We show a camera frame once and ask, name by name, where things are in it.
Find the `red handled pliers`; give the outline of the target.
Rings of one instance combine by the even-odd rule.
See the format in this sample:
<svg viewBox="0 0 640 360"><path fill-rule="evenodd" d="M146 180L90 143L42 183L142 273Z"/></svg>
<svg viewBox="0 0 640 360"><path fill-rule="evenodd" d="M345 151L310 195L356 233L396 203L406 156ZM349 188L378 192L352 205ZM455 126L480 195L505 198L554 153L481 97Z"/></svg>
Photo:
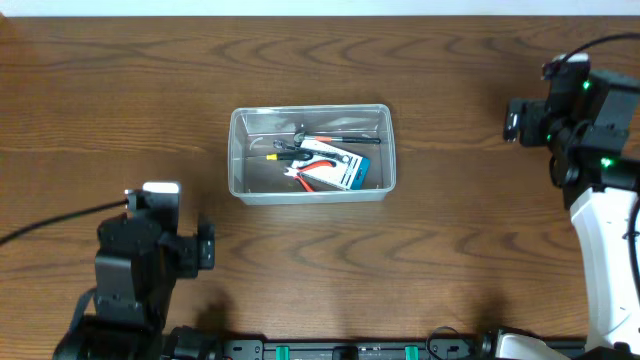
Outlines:
<svg viewBox="0 0 640 360"><path fill-rule="evenodd" d="M298 168L287 167L284 171L284 175L295 180L306 192L314 192L314 188L306 181L306 179L317 169L326 170L333 169L335 167L335 162L321 160Z"/></svg>

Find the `white blue cardboard box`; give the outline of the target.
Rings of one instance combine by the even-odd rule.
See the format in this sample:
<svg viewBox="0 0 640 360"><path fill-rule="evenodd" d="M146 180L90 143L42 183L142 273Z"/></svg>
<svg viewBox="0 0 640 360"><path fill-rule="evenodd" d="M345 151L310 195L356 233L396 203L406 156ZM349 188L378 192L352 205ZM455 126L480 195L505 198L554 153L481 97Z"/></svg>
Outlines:
<svg viewBox="0 0 640 360"><path fill-rule="evenodd" d="M335 152L351 157L351 160L348 163L341 163L337 160L318 155L313 155L313 158L309 161L293 161L291 164L291 167L293 168L302 167L321 160L329 160L336 163L336 167L333 169L315 170L313 174L308 177L309 179L336 187L340 190L360 190L362 188L362 184L371 164L368 158L348 150L329 145L328 143L313 140L303 141L301 148Z"/></svg>

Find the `clear plastic container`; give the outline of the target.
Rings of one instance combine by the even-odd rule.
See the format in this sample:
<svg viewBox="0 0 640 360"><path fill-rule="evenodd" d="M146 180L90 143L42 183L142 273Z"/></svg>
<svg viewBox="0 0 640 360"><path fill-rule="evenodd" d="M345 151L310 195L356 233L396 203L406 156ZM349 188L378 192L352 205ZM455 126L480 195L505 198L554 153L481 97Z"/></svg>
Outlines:
<svg viewBox="0 0 640 360"><path fill-rule="evenodd" d="M297 132L315 135L380 138L379 145L330 142L370 160L360 190L340 190L307 178L306 192L284 171L293 161L247 159L247 156L290 152L274 140L293 145ZM381 201L396 185L395 138L390 109L383 104L314 105L238 108L230 119L228 186L247 205L313 204Z"/></svg>

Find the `black yellow screwdriver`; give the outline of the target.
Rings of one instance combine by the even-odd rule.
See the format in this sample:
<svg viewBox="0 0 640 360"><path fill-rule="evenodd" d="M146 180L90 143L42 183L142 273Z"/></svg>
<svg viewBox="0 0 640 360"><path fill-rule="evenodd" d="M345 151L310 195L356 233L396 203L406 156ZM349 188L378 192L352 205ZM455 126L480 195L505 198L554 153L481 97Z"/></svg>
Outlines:
<svg viewBox="0 0 640 360"><path fill-rule="evenodd" d="M247 159L263 159L267 161L309 161L313 154L307 151L290 151L266 155L247 156Z"/></svg>

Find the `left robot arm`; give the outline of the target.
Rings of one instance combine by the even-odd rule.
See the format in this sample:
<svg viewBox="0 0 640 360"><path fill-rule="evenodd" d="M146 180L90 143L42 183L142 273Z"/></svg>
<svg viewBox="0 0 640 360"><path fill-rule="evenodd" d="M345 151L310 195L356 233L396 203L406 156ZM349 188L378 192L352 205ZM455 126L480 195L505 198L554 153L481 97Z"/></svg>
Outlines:
<svg viewBox="0 0 640 360"><path fill-rule="evenodd" d="M214 266L215 227L180 236L170 218L122 214L97 229L96 285L76 305L56 359L218 359L214 335L191 327L164 331L172 292Z"/></svg>

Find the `small black handled hammer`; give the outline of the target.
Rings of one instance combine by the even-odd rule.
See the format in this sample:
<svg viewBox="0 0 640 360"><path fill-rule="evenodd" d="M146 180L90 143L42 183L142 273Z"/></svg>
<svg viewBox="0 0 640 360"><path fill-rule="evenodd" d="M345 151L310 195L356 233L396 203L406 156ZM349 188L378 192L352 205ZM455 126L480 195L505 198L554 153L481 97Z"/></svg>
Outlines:
<svg viewBox="0 0 640 360"><path fill-rule="evenodd" d="M305 140L313 140L324 143L339 142L339 143L352 143L352 144L372 144L379 145L381 143L380 138L365 138L365 137L343 137L343 136L325 136L315 135L306 132L297 132L293 136L294 144L300 146Z"/></svg>

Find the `silver wrench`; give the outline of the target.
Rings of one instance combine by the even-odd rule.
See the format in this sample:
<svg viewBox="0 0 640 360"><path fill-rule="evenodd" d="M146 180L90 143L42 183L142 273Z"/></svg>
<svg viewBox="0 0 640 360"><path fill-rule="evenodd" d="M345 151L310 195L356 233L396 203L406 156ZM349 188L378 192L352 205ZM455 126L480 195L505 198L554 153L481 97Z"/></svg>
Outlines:
<svg viewBox="0 0 640 360"><path fill-rule="evenodd" d="M290 150L290 151L303 151L306 153L310 153L313 155L318 155L318 156L323 156L329 159L333 159L333 160L337 160L341 163L348 163L351 160L351 157L348 155L341 155L339 153L335 153L335 152L327 152L327 151L320 151L320 150L311 150L311 149L305 149L305 148L301 148L301 147L296 147L293 145L288 145L286 144L284 141L282 140L274 140L273 141L273 146L277 149L284 149L284 150Z"/></svg>

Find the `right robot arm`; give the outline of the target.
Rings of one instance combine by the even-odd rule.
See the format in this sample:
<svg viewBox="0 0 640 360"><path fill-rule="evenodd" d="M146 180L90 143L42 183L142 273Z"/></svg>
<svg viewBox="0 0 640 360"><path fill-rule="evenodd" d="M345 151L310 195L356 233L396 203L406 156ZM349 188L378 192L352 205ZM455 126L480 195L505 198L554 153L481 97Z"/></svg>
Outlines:
<svg viewBox="0 0 640 360"><path fill-rule="evenodd" d="M587 65L544 76L544 100L512 99L503 138L551 152L578 238L588 302L584 359L639 356L639 162L624 156L639 82Z"/></svg>

